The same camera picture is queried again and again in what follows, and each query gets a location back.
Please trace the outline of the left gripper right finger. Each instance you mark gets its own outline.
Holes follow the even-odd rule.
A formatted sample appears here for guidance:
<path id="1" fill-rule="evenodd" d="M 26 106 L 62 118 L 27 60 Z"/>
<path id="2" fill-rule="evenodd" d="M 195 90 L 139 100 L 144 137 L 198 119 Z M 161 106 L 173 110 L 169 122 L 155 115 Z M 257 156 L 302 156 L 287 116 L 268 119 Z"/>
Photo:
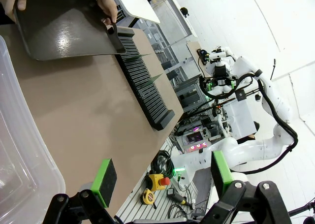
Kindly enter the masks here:
<path id="1" fill-rule="evenodd" d="M 232 178 L 222 151 L 211 154 L 211 174 L 219 200 L 202 224 L 230 224 L 238 212 L 248 212 L 256 224 L 290 224 L 291 219 L 277 185 L 272 181 L 253 186 Z"/>

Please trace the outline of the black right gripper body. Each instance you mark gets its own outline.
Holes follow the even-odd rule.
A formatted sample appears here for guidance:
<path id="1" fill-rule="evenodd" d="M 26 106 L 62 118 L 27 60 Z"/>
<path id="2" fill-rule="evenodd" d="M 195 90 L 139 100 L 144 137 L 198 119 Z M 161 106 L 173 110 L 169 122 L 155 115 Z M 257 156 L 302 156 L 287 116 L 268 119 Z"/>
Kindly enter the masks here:
<path id="1" fill-rule="evenodd" d="M 225 86 L 226 79 L 228 77 L 228 74 L 226 72 L 226 66 L 224 64 L 216 65 L 214 68 L 213 77 L 216 86 Z"/>

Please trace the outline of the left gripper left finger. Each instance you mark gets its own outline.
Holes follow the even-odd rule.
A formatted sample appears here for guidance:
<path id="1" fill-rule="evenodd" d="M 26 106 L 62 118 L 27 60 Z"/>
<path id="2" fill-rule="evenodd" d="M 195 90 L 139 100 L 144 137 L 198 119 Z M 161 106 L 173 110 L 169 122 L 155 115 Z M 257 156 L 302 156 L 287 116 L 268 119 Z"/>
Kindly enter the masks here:
<path id="1" fill-rule="evenodd" d="M 106 211 L 117 181 L 112 159 L 102 161 L 92 185 L 70 197 L 65 193 L 53 196 L 44 224 L 81 224 L 88 220 L 92 224 L 114 224 Z"/>

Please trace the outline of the person's left hand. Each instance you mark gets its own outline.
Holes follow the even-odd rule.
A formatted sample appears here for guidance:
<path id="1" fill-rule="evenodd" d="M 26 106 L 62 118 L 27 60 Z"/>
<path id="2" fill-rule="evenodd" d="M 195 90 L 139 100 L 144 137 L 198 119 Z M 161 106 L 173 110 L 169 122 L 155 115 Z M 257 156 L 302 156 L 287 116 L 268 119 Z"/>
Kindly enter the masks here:
<path id="1" fill-rule="evenodd" d="M 102 9 L 102 11 L 107 16 L 102 22 L 105 25 L 112 25 L 115 24 L 117 21 L 117 5 L 114 0 L 96 0 L 98 6 Z"/>

